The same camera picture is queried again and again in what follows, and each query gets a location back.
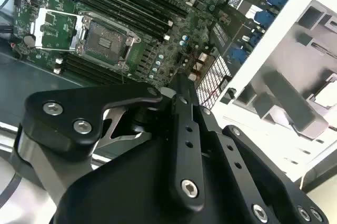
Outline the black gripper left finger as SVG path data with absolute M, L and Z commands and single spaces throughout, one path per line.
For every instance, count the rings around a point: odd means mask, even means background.
M 145 82 L 36 92 L 25 100 L 14 152 L 58 206 L 79 178 L 139 145 L 200 134 L 194 83 L 177 74 L 163 95 Z

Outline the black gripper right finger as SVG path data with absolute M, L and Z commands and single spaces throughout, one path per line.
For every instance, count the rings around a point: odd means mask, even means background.
M 212 112 L 193 98 L 208 154 L 206 188 L 229 223 L 328 223 L 323 211 L 233 125 L 220 128 Z

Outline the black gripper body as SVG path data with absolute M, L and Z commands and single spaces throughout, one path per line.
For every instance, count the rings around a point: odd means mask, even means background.
M 234 179 L 248 137 L 179 134 L 143 143 L 75 181 L 55 223 L 251 223 Z

